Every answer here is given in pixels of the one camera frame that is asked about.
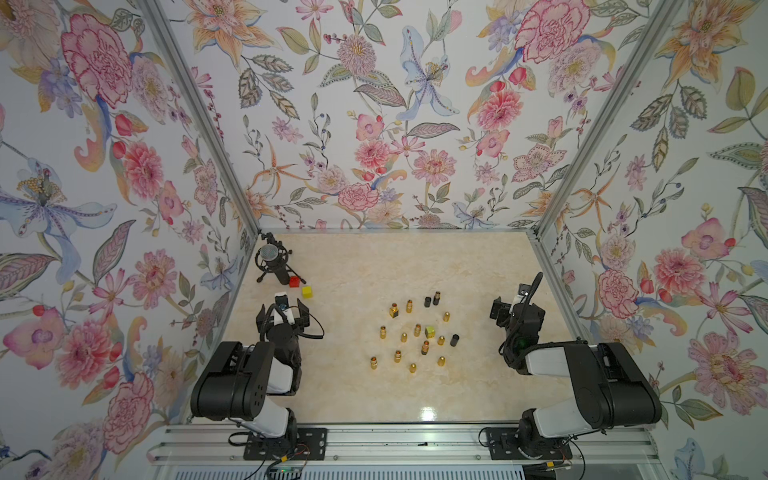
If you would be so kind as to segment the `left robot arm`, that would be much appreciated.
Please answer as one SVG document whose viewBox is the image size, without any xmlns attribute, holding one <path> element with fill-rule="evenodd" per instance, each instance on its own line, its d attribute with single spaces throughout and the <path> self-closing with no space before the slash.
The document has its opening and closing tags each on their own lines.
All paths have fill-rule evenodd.
<svg viewBox="0 0 768 480">
<path fill-rule="evenodd" d="M 325 458 L 327 430 L 302 428 L 296 414 L 276 397 L 298 393 L 302 380 L 300 340 L 322 340 L 324 332 L 306 329 L 316 318 L 301 301 L 277 294 L 256 317 L 258 341 L 219 344 L 196 381 L 190 399 L 195 418 L 228 421 L 238 431 L 228 443 L 244 449 L 247 461 L 320 461 Z"/>
</svg>

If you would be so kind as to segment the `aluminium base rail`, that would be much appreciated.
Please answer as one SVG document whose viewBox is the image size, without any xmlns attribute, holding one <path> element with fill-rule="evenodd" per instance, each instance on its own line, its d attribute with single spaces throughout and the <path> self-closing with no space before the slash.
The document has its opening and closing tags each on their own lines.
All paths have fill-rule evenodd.
<svg viewBox="0 0 768 480">
<path fill-rule="evenodd" d="M 472 423 L 325 424 L 317 460 L 248 460 L 227 425 L 170 427 L 150 452 L 148 479 L 665 479 L 648 433 L 616 429 L 572 440 L 550 460 L 491 456 Z"/>
</svg>

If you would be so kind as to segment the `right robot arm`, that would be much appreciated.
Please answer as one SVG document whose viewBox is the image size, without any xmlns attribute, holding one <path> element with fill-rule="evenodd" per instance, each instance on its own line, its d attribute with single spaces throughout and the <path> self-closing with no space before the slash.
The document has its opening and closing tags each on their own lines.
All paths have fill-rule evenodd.
<svg viewBox="0 0 768 480">
<path fill-rule="evenodd" d="M 580 436 L 651 425 L 662 416 L 658 395 L 623 344 L 540 341 L 546 311 L 532 298 L 542 280 L 538 273 L 521 284 L 514 304 L 493 301 L 489 318 L 506 333 L 498 353 L 519 375 L 567 379 L 572 395 L 525 410 L 513 427 L 482 429 L 478 440 L 494 460 L 569 460 L 570 443 Z"/>
</svg>

